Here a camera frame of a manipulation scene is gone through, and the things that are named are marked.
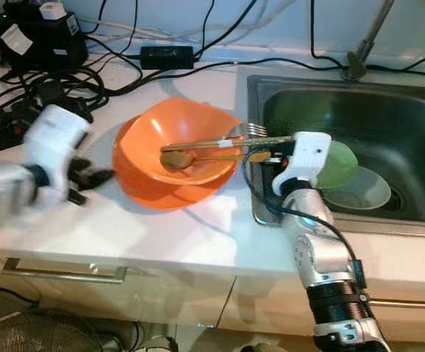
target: stainless steel sink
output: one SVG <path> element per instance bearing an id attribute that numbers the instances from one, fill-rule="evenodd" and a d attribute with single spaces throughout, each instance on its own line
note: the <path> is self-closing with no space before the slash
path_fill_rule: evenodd
<path id="1" fill-rule="evenodd" d="M 264 124 L 270 136 L 327 132 L 390 184 L 392 197 L 382 208 L 328 204 L 342 230 L 390 232 L 382 225 L 399 231 L 406 224 L 411 230 L 404 231 L 425 234 L 425 88 L 250 76 L 248 94 L 250 122 Z M 278 172 L 276 166 L 253 167 L 255 186 L 272 202 L 282 201 L 269 187 Z M 280 222 L 256 199 L 253 213 L 262 224 Z"/>

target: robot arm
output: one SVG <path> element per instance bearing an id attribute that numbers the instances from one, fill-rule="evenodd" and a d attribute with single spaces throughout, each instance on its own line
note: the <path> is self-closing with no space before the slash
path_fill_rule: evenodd
<path id="1" fill-rule="evenodd" d="M 326 161 L 331 138 L 325 133 L 309 132 L 294 137 L 294 153 L 286 170 L 274 179 L 273 190 L 285 196 L 283 208 L 316 216 L 333 225 L 330 210 L 313 188 Z M 316 321 L 316 346 L 322 351 L 390 352 L 368 308 L 368 296 L 363 293 L 362 265 L 345 243 L 330 228 L 301 216 L 286 213 L 282 226 L 290 236 L 291 257 Z"/>
<path id="2" fill-rule="evenodd" d="M 114 172 L 93 170 L 76 150 L 90 132 L 82 117 L 55 105 L 47 106 L 24 139 L 24 165 L 0 164 L 0 224 L 36 202 L 42 209 L 65 200 L 83 204 L 79 191 L 95 188 Z"/>

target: orange plate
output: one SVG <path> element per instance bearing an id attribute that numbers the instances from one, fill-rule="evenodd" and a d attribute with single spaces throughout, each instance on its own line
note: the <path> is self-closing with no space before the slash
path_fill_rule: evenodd
<path id="1" fill-rule="evenodd" d="M 120 140 L 127 160 L 149 178 L 173 185 L 200 185 L 226 174 L 235 161 L 201 161 L 182 170 L 160 164 L 160 148 L 172 143 L 197 142 L 227 134 L 239 124 L 235 117 L 212 106 L 171 98 L 146 111 Z M 241 148 L 195 150 L 196 157 L 238 155 Z"/>
<path id="2" fill-rule="evenodd" d="M 177 186 L 149 178 L 133 167 L 119 148 L 119 141 L 135 121 L 136 117 L 120 129 L 113 148 L 112 164 L 120 187 L 129 198 L 139 204 L 157 210 L 189 207 L 217 192 L 235 172 L 235 166 L 233 166 L 223 176 L 198 186 Z"/>

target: chopsticks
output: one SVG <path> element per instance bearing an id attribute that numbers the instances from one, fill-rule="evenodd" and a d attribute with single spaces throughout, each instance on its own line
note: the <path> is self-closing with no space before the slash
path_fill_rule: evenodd
<path id="1" fill-rule="evenodd" d="M 233 147 L 260 147 L 284 142 L 292 142 L 291 136 L 282 137 L 264 137 L 251 139 L 223 139 L 219 141 L 204 141 L 177 143 L 161 147 L 162 152 L 172 152 L 175 150 L 193 150 L 193 149 L 209 149 L 209 148 L 233 148 Z"/>

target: kitchen counter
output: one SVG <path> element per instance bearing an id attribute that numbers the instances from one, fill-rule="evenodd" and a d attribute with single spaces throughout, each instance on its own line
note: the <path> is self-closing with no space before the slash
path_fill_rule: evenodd
<path id="1" fill-rule="evenodd" d="M 170 97 L 207 103 L 247 120 L 247 77 L 251 74 L 340 80 L 339 72 L 283 66 L 218 67 L 186 78 L 156 81 L 112 98 L 94 112 L 94 134 L 84 156 L 111 166 L 113 141 L 122 124 Z M 103 72 L 108 87 L 134 78 L 113 62 Z M 425 78 L 368 73 L 364 81 L 425 86 Z M 0 161 L 20 161 L 23 147 L 0 152 Z M 28 210 L 0 228 L 0 255 L 73 263 L 150 265 L 218 274 L 295 273 L 290 243 L 279 228 L 253 220 L 251 195 L 237 169 L 217 194 L 189 208 L 161 212 L 131 201 L 113 180 L 86 192 L 84 207 L 70 203 L 50 213 Z M 372 279 L 425 283 L 425 238 L 345 233 Z"/>

